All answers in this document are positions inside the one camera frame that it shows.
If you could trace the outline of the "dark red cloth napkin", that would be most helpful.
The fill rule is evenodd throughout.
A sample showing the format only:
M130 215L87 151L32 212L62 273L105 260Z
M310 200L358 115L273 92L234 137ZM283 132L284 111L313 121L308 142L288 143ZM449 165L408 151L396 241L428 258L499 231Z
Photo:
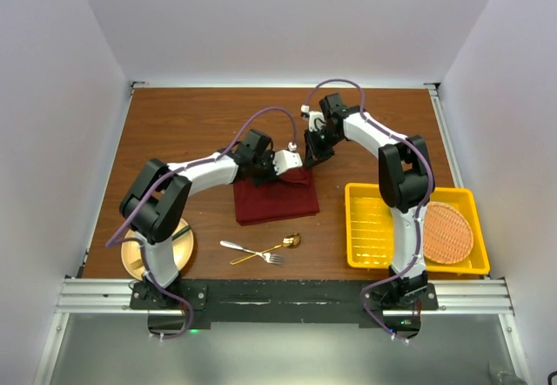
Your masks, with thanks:
M296 168L256 186L250 180L233 185L236 221L250 226L314 216L319 201L312 170Z

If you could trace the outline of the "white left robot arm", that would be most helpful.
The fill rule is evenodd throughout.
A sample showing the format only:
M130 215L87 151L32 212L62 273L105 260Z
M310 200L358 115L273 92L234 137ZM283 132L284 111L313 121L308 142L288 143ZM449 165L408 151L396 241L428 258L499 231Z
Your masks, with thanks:
M119 206L124 223L106 246L135 247L144 271L139 293L160 308L188 308L174 258L173 236L188 199L216 186L250 180L274 181L300 166L296 145L272 149L272 139L257 130L241 141L201 159L181 163L149 160Z

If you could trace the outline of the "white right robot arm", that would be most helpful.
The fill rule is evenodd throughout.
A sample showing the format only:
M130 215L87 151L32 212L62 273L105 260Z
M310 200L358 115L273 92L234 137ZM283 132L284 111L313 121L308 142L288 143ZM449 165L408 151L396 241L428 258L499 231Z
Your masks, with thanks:
M426 290L424 225L427 205L435 188L426 141L407 137L382 125L363 106L345 105L338 93L319 101L319 111L300 107L308 123L304 132L305 166L314 167L334 155L334 146L352 141L378 160L379 194L393 218L393 258L389 277L375 287L386 290L385 302L409 308Z

